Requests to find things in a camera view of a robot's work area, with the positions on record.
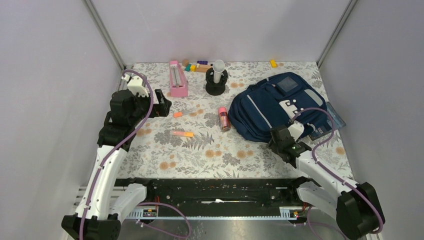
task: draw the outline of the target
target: pink bottle cap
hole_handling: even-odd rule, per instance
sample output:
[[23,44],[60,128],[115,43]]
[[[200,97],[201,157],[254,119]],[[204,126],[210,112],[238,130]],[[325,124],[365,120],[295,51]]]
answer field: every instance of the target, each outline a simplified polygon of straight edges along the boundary
[[222,106],[222,107],[220,107],[218,109],[218,114],[220,114],[220,113],[226,113],[226,112],[227,112],[227,109],[225,108],[225,106]]

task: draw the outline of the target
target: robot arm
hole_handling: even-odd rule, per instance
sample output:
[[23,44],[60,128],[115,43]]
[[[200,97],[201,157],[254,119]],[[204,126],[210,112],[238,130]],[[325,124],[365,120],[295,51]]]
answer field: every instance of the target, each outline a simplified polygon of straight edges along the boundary
[[[298,198],[334,218],[348,238],[358,239],[378,228],[379,221],[368,204],[346,185],[349,184],[355,186],[372,203],[384,223],[385,218],[375,189],[367,182],[358,184],[342,176],[317,157],[318,164],[313,159],[311,148],[304,142],[296,142],[302,132],[303,125],[297,121],[289,127],[272,128],[272,139],[268,144],[286,163],[312,179],[298,178],[295,181],[294,188]],[[320,165],[329,169],[331,174]]]
[[[112,94],[110,111],[104,120],[103,128],[98,134],[98,149],[95,164],[88,182],[88,187],[74,215],[66,215],[62,220],[62,228],[74,239],[80,239],[82,218],[84,239],[111,239],[119,236],[121,223],[125,217],[146,199],[147,188],[142,184],[133,183],[128,186],[113,206],[110,207],[110,197],[122,161],[127,156],[134,136],[124,142],[106,160],[105,157],[124,141],[145,118],[150,106],[150,96],[144,88],[146,77],[129,75],[123,77],[128,88]],[[158,99],[153,104],[149,118],[166,117],[171,108],[160,89],[155,91]]]

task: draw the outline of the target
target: gray wall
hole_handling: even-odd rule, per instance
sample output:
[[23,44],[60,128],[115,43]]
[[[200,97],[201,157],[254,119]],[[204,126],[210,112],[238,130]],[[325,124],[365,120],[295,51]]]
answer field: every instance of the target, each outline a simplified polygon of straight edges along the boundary
[[362,0],[321,68],[354,177],[377,190],[385,240],[424,235],[424,1]]
[[315,61],[349,0],[93,0],[127,64]]
[[119,69],[80,0],[2,0],[0,56],[0,239],[58,240]]

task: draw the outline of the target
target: teal block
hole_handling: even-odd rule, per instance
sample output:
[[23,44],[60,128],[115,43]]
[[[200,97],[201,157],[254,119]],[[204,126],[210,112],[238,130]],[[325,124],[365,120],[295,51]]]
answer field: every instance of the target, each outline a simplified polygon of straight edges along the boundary
[[184,70],[186,70],[187,72],[190,72],[190,67],[191,67],[192,65],[189,63],[188,65],[187,65],[187,67],[185,67],[185,69]]

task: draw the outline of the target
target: floral tablecloth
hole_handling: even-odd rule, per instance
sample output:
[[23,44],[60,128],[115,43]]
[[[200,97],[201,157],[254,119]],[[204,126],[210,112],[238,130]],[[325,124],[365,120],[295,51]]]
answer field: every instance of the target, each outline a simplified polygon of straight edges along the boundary
[[[172,101],[171,113],[196,108],[188,116],[149,119],[140,129],[118,177],[141,178],[297,178],[305,176],[266,148],[265,143],[245,140],[233,127],[221,132],[217,110],[229,107],[233,98],[264,78],[285,72],[302,76],[326,100],[327,94],[315,62],[227,62],[228,81],[222,95],[205,91],[205,74],[184,72],[189,81],[188,97],[171,97],[168,63],[137,63],[134,69],[147,76],[153,89],[162,89]],[[188,131],[192,138],[169,135],[169,130]],[[314,146],[308,137],[303,141]],[[352,177],[339,132],[317,155],[341,174]]]

